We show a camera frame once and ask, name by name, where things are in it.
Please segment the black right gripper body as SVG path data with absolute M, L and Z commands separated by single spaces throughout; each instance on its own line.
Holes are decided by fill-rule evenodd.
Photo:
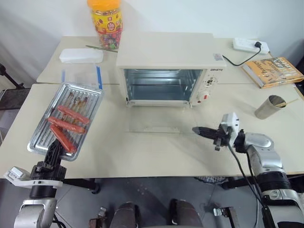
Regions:
M 231 126 L 220 124 L 216 131 L 216 137 L 213 142 L 215 145 L 215 150 L 219 151 L 221 147 L 232 146 L 235 138 L 236 131 Z

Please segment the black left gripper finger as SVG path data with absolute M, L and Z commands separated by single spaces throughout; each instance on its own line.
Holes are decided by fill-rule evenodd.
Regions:
M 62 155 L 64 154 L 64 152 L 65 152 L 64 147 L 62 145 L 59 145 L 57 147 L 57 164 L 61 163 Z
M 45 167 L 55 167 L 60 163 L 60 142 L 59 140 L 54 140 L 49 146 L 44 159 Z

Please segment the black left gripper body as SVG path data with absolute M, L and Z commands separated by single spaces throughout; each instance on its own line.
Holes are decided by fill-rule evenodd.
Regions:
M 66 175 L 67 169 L 60 164 L 48 167 L 43 161 L 39 161 L 32 168 L 30 178 L 32 180 L 52 180 L 63 181 Z

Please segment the ribbed metal baking tray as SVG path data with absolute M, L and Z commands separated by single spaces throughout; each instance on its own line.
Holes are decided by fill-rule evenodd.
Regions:
M 72 83 L 63 83 L 36 127 L 28 143 L 28 151 L 41 155 L 45 155 L 47 153 L 49 146 L 56 139 L 50 129 L 51 122 L 48 121 L 49 117 L 54 117 L 85 129 L 85 133 L 77 133 L 63 128 L 60 129 L 76 149 L 74 153 L 64 152 L 62 154 L 62 159 L 69 162 L 74 161 L 80 153 L 86 134 L 100 103 L 102 102 L 103 96 L 103 91 L 98 88 Z M 59 106 L 64 106 L 81 116 L 88 118 L 89 123 L 85 124 L 80 120 L 63 113 L 58 110 Z

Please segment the white oven timer knob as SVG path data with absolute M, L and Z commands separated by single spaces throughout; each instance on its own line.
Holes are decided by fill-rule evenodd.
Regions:
M 210 97 L 210 91 L 199 91 L 197 95 L 197 103 L 202 103 Z

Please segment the glass toaster oven door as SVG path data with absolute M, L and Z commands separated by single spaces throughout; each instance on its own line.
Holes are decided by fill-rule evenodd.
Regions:
M 190 134 L 196 125 L 189 107 L 132 106 L 127 109 L 126 129 L 130 132 Z

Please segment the thin wooden stick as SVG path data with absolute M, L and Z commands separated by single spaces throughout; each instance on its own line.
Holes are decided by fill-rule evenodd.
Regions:
M 294 100 L 289 101 L 289 102 L 282 102 L 282 103 L 277 104 L 276 107 L 284 107 L 284 106 L 287 106 L 288 104 L 291 104 L 291 103 L 293 103 L 297 100 L 299 100 L 299 99 L 297 98 L 297 99 L 294 99 Z

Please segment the dark rounded shape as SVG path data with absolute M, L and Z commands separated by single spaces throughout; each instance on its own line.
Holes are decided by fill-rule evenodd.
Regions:
M 126 202 L 115 211 L 110 228 L 140 228 L 140 217 L 138 205 Z
M 179 199 L 170 201 L 168 224 L 203 228 L 200 216 L 193 205 Z

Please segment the yellow hardcover book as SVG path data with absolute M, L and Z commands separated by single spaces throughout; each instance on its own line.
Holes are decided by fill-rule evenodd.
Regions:
M 247 61 L 242 68 L 259 88 L 304 80 L 304 75 L 284 57 Z

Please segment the black stand with base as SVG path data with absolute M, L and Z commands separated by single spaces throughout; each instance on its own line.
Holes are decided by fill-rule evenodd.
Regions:
M 0 111 L 20 109 L 25 102 L 30 88 L 25 88 L 23 83 L 18 84 L 0 63 L 0 76 L 9 80 L 15 88 L 0 89 Z

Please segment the white power strip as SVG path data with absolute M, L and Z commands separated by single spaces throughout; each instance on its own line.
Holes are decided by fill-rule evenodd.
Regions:
M 266 42 L 246 38 L 234 38 L 232 41 L 232 47 L 234 50 L 256 53 L 259 51 L 259 47 L 255 46 L 257 42 L 261 44 L 260 54 L 266 55 L 270 52 Z

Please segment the thin green stick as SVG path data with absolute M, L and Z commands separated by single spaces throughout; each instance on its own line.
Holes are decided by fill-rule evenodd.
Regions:
M 106 49 L 106 48 L 95 47 L 95 46 L 90 46 L 90 45 L 86 45 L 86 47 L 87 48 L 92 48 L 92 49 L 97 49 L 97 50 L 102 50 L 102 51 L 108 51 L 108 52 L 118 53 L 117 50 L 112 50 L 112 49 Z

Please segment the candy jar with orange lid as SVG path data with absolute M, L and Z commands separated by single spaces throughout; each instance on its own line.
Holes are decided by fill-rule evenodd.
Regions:
M 101 47 L 118 49 L 123 30 L 121 0 L 87 0 L 87 4 Z

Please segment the black table frame bar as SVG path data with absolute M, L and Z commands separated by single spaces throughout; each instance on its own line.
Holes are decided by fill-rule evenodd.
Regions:
M 100 192 L 100 184 L 95 181 L 95 178 L 89 179 L 64 179 L 64 184 L 85 188 L 91 191 L 92 194 L 98 194 Z

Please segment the small metal bracket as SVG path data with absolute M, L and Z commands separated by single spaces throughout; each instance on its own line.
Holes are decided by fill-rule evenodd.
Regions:
M 101 207 L 97 214 L 97 217 L 89 220 L 88 228 L 107 228 L 106 213 L 107 209 L 105 207 Z
M 233 207 L 214 208 L 213 214 L 215 217 L 224 216 L 229 219 L 231 228 L 240 228 L 236 211 Z

